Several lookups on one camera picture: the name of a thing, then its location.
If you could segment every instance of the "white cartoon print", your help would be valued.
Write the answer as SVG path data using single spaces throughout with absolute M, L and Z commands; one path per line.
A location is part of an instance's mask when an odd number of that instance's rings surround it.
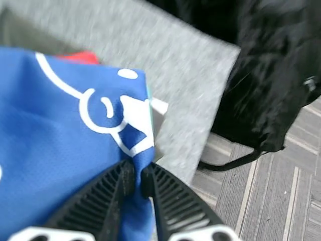
M 123 105 L 123 120 L 122 122 L 112 128 L 100 127 L 96 125 L 89 116 L 88 111 L 88 101 L 90 96 L 95 92 L 95 89 L 87 89 L 84 93 L 81 93 L 74 89 L 72 86 L 61 80 L 55 72 L 50 67 L 46 57 L 42 53 L 36 53 L 36 60 L 39 63 L 40 68 L 44 74 L 55 84 L 58 88 L 66 92 L 67 94 L 79 99 L 79 114 L 85 125 L 92 131 L 100 134 L 110 134 L 118 146 L 129 156 L 134 157 L 138 153 L 141 153 L 150 147 L 154 146 L 154 138 L 152 132 L 152 126 L 150 122 L 150 109 L 149 100 L 145 101 L 132 98 L 127 95 L 122 95 L 120 97 L 120 102 Z M 128 79 L 137 79 L 138 74 L 130 69 L 120 69 L 117 73 L 119 76 Z M 107 110 L 107 118 L 112 118 L 114 116 L 114 110 L 112 103 L 108 97 L 102 97 L 100 101 L 105 105 Z M 121 132 L 127 124 L 130 124 L 135 129 L 143 132 L 146 137 L 128 149 L 122 142 L 119 132 Z

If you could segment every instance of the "black backpack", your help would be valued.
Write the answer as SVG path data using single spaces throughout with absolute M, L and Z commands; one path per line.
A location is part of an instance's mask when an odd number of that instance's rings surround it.
M 212 132 L 254 151 L 226 171 L 284 149 L 300 109 L 321 94 L 321 1 L 244 0 L 239 6 L 241 52 L 231 70 Z

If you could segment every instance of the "black strap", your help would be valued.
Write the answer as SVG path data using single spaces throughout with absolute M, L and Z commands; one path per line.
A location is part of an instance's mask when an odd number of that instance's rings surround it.
M 206 163 L 206 162 L 200 160 L 199 168 L 205 168 L 205 169 L 208 169 L 211 171 L 216 171 L 216 172 L 225 172 L 225 171 L 231 170 L 233 168 L 243 166 L 243 165 L 248 164 L 250 162 L 254 162 L 261 155 L 262 155 L 261 150 L 254 150 L 252 153 L 250 153 L 244 157 L 240 157 L 232 162 L 226 163 L 224 165 L 219 165 L 219 166 L 209 164 L 209 163 Z

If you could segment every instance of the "red fabric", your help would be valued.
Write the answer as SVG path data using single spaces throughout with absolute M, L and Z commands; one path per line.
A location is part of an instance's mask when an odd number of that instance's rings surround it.
M 75 53 L 68 56 L 58 56 L 61 59 L 71 60 L 79 64 L 99 64 L 97 56 L 91 52 Z

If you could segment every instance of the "striped gray floor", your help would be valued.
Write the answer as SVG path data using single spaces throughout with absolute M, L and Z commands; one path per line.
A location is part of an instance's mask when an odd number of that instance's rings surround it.
M 198 169 L 193 189 L 244 241 L 321 240 L 321 99 L 302 109 L 286 149 L 225 172 Z M 251 152 L 211 134 L 202 159 Z

